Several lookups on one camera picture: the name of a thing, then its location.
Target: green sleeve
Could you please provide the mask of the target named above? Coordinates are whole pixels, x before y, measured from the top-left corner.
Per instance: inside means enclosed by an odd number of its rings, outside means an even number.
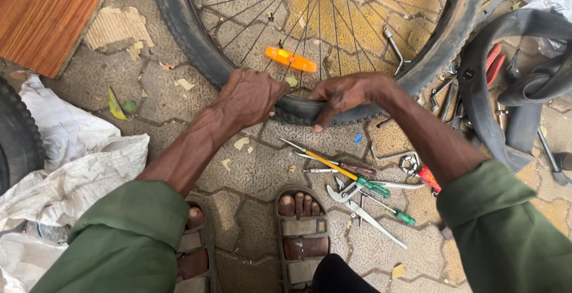
[[[496,161],[439,194],[474,292],[572,292],[572,243],[532,206],[534,197]]]
[[[81,216],[68,249],[31,293],[172,293],[188,214],[183,197],[163,181],[124,184]]]

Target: black tire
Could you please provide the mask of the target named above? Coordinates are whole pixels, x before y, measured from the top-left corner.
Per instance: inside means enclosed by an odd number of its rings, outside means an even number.
[[[236,66],[219,49],[201,23],[192,0],[156,0],[175,41],[198,71],[221,89]],[[397,82],[411,95],[439,76],[461,51],[472,31],[472,20],[481,0],[447,0],[444,13],[433,35]],[[273,119],[311,125],[324,102],[285,96],[276,104]],[[352,124],[373,119],[384,111],[377,105],[360,105],[333,118],[332,125]]]
[[[42,140],[30,111],[0,77],[0,195],[28,173],[43,169]]]

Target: toe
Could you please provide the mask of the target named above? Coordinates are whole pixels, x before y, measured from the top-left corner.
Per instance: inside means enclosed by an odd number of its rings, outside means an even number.
[[[304,217],[312,216],[312,213],[310,211],[311,206],[312,206],[312,197],[310,195],[305,195],[304,196],[304,203],[303,203]]]
[[[320,206],[318,206],[317,202],[312,202],[312,206],[310,207],[312,211],[312,216],[319,216],[320,215]]]
[[[203,211],[201,211],[201,209],[199,209],[198,207],[193,207],[189,209],[189,216],[186,219],[186,225],[187,227],[189,227],[190,230],[201,225],[204,222],[205,222],[205,216],[203,214]]]
[[[294,216],[294,198],[289,194],[285,194],[278,202],[278,213],[282,216]]]
[[[295,216],[297,219],[304,216],[303,202],[304,202],[304,194],[301,192],[296,193],[296,196],[294,197],[294,205],[296,209]]]

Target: brown wooden panel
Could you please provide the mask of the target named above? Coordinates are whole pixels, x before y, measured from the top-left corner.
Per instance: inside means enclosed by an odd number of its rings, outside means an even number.
[[[99,0],[0,0],[0,57],[54,77]]]

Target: forearm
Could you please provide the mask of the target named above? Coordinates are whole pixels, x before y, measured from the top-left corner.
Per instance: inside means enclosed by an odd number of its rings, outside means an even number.
[[[218,149],[240,129],[222,107],[207,107],[136,180],[164,180],[186,197]]]
[[[437,182],[475,170],[487,158],[453,129],[417,104],[395,81],[382,78],[372,99],[403,129]]]

